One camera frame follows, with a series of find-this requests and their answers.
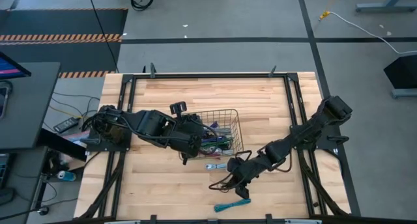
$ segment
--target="white cable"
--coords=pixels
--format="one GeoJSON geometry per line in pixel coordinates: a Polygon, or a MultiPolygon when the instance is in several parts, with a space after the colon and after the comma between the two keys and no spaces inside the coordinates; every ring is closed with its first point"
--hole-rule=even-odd
{"type": "Polygon", "coordinates": [[[346,23],[348,23],[349,25],[353,25],[353,26],[355,26],[356,28],[358,28],[358,29],[360,29],[361,31],[363,31],[363,32],[365,32],[365,33],[367,33],[367,34],[369,34],[369,35],[371,35],[371,36],[373,36],[373,37],[375,37],[375,38],[379,38],[379,39],[381,39],[383,42],[385,42],[392,50],[394,50],[397,54],[407,54],[407,53],[417,53],[417,50],[416,51],[404,51],[404,52],[399,52],[399,51],[397,51],[389,42],[387,42],[385,39],[383,39],[383,38],[381,38],[380,36],[378,36],[378,35],[374,35],[373,33],[370,33],[369,31],[367,31],[367,30],[365,30],[364,28],[362,28],[362,27],[360,27],[359,25],[357,25],[357,24],[354,24],[354,23],[352,23],[352,22],[350,22],[350,21],[347,21],[346,19],[344,19],[344,18],[342,18],[341,16],[339,16],[337,13],[335,13],[335,12],[329,12],[330,14],[333,14],[333,15],[335,15],[335,16],[337,16],[338,18],[340,18],[341,20],[343,20],[344,22],[346,22],[346,23]]]}

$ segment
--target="desk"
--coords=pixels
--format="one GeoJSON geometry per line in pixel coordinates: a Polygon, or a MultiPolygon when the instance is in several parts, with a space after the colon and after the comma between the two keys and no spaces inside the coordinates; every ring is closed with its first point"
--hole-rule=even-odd
{"type": "MultiPolygon", "coordinates": [[[[40,176],[48,151],[47,147],[67,152],[69,155],[77,155],[80,160],[84,161],[85,150],[42,129],[57,82],[60,64],[21,63],[21,65],[28,69],[32,76],[10,80],[13,84],[13,92],[8,99],[6,115],[0,120],[0,152],[16,154],[6,187],[14,188],[21,196],[32,201],[37,191],[38,179],[20,178],[14,174],[40,176]],[[74,149],[75,151],[78,149],[77,153],[70,153],[74,149]]],[[[39,191],[39,194],[42,198],[43,191],[39,191]]],[[[11,202],[0,206],[0,217],[28,211],[32,207],[32,203],[15,196],[11,202]]],[[[26,219],[27,214],[0,221],[0,223],[26,223],[26,219]]]]}
{"type": "MultiPolygon", "coordinates": [[[[291,118],[284,80],[278,78],[187,78],[139,79],[136,83],[133,112],[156,109],[167,113],[169,105],[187,103],[188,112],[234,108],[238,111],[245,150],[256,151],[270,141],[289,133],[291,118]]],[[[317,110],[320,90],[313,72],[298,73],[307,116],[317,110]]],[[[117,105],[122,74],[106,76],[100,105],[117,105]]],[[[294,86],[291,86],[296,99],[294,86]]],[[[127,100],[130,88],[126,88],[127,100]]],[[[301,122],[298,107],[297,119],[301,122]]],[[[337,159],[318,150],[315,153],[321,182],[332,198],[350,212],[337,159]]],[[[178,153],[157,148],[132,137],[126,154],[117,220],[149,219],[264,219],[308,217],[297,154],[293,152],[290,173],[265,172],[248,185],[252,203],[215,213],[215,204],[238,201],[233,191],[221,193],[208,189],[209,184],[225,177],[225,171],[207,171],[206,163],[221,160],[189,160],[183,166],[178,153]]],[[[102,189],[108,153],[101,153],[85,169],[74,216],[80,216],[102,189]]],[[[288,160],[281,168],[288,168],[288,160]]],[[[112,191],[108,195],[106,216],[110,214],[112,191]]]]}

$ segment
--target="desk leg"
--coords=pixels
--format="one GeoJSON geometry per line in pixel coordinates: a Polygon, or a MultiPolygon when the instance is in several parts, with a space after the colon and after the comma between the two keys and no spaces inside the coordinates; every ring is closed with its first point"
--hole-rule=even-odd
{"type": "Polygon", "coordinates": [[[46,182],[42,179],[38,193],[38,198],[36,199],[35,208],[38,210],[39,215],[45,216],[48,214],[50,209],[47,206],[42,206],[42,200],[44,199],[45,189],[46,189],[46,182]]]}
{"type": "Polygon", "coordinates": [[[357,12],[414,12],[417,4],[396,5],[399,0],[385,0],[383,3],[360,3],[356,5],[357,12]]]}
{"type": "Polygon", "coordinates": [[[45,129],[40,130],[37,145],[47,146],[63,154],[69,155],[75,159],[86,161],[85,148],[70,142],[62,137],[51,133],[45,129]]]}
{"type": "Polygon", "coordinates": [[[417,89],[394,89],[391,92],[392,98],[417,97],[417,89]]]}

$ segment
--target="wire basket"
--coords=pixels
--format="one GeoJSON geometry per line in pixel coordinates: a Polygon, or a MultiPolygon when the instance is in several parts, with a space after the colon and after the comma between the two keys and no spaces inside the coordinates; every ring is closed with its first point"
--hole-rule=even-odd
{"type": "MultiPolygon", "coordinates": [[[[219,147],[219,149],[211,155],[204,155],[200,152],[197,157],[189,158],[189,160],[230,157],[234,156],[237,152],[243,151],[242,132],[240,130],[239,115],[236,109],[202,111],[184,114],[196,114],[199,116],[204,125],[210,126],[214,131],[216,131],[219,137],[219,146],[221,146],[221,148],[219,147]]],[[[202,141],[201,150],[212,152],[212,149],[216,146],[216,140],[214,134],[210,130],[205,129],[205,136],[202,141]]]]}

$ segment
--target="black box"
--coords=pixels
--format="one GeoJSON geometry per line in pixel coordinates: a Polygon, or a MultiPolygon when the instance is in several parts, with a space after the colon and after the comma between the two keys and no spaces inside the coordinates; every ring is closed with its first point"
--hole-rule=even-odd
{"type": "Polygon", "coordinates": [[[396,59],[384,72],[395,89],[417,89],[417,55],[396,59]]]}

